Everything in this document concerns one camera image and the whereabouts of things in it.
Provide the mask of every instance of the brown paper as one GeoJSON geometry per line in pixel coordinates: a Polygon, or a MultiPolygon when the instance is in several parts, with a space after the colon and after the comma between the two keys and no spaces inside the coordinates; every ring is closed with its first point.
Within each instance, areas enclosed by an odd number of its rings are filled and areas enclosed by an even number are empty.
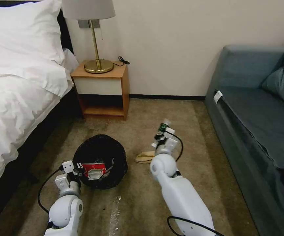
{"type": "Polygon", "coordinates": [[[149,164],[154,157],[155,151],[141,152],[139,155],[137,155],[135,161],[141,164],[149,164]]]}

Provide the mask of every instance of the nightstand shelf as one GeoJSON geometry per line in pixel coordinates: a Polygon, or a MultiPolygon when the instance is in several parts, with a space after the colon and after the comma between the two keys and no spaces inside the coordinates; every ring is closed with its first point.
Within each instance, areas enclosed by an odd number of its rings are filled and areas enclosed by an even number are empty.
{"type": "Polygon", "coordinates": [[[72,72],[83,117],[127,117],[129,108],[129,81],[127,66],[116,66],[104,74],[85,72],[84,63],[72,72]]]}

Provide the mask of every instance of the beige carpet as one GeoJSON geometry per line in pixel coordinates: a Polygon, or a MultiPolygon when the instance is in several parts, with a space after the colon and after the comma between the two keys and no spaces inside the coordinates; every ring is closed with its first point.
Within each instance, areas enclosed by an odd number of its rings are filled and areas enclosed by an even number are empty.
{"type": "MultiPolygon", "coordinates": [[[[166,218],[170,212],[149,165],[134,161],[141,151],[152,150],[154,134],[164,118],[184,142],[178,168],[209,208],[215,229],[226,236],[257,235],[238,184],[201,101],[131,99],[128,119],[75,119],[58,124],[31,167],[43,182],[77,147],[96,134],[107,134],[125,148],[128,172],[113,189],[93,190],[82,185],[84,213],[79,236],[173,235],[166,218]]],[[[23,180],[0,215],[0,235],[43,235],[48,216],[37,203],[41,183],[23,180]]],[[[49,209],[58,190],[53,179],[42,192],[49,209]]]]}

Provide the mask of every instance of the white bedsheet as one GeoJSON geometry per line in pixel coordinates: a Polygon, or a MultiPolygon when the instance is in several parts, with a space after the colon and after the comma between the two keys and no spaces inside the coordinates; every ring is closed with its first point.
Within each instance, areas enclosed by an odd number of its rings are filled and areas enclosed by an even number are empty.
{"type": "MultiPolygon", "coordinates": [[[[68,51],[65,55],[63,65],[75,68],[74,55],[68,51]]],[[[70,76],[66,80],[68,86],[64,94],[73,86],[70,76]]],[[[6,164],[17,158],[17,149],[60,99],[31,80],[16,75],[0,76],[0,177],[6,164]]]]}

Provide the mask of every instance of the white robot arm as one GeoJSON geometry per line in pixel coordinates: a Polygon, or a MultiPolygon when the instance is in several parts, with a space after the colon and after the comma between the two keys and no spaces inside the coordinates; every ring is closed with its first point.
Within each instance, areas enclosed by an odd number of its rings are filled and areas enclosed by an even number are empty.
{"type": "Polygon", "coordinates": [[[79,174],[81,164],[74,166],[73,161],[62,164],[64,174],[55,178],[60,190],[59,198],[49,211],[49,223],[44,236],[77,236],[79,218],[83,213],[83,202],[80,197],[79,174]]]}
{"type": "MultiPolygon", "coordinates": [[[[173,134],[174,130],[169,128],[169,122],[165,120],[155,136],[156,143],[153,146],[156,146],[156,156],[150,164],[151,173],[161,185],[163,198],[173,216],[199,223],[214,230],[212,216],[208,208],[190,181],[180,174],[176,161],[171,156],[177,142],[172,139],[172,136],[175,136],[173,134]]],[[[176,220],[176,223],[186,236],[215,235],[214,232],[202,226],[181,220],[176,220]]]]}
{"type": "MultiPolygon", "coordinates": [[[[167,120],[161,124],[155,136],[156,143],[152,144],[156,155],[150,164],[151,173],[162,187],[163,198],[173,215],[169,218],[176,220],[180,230],[186,236],[214,236],[217,232],[208,208],[190,181],[181,175],[171,156],[178,142],[172,138],[174,132],[167,120]]],[[[84,168],[81,163],[74,165],[72,161],[67,161],[60,170],[64,174],[55,179],[60,190],[59,199],[50,208],[44,236],[77,236],[79,218],[83,213],[83,202],[79,199],[79,176],[84,173],[84,168]]]]}

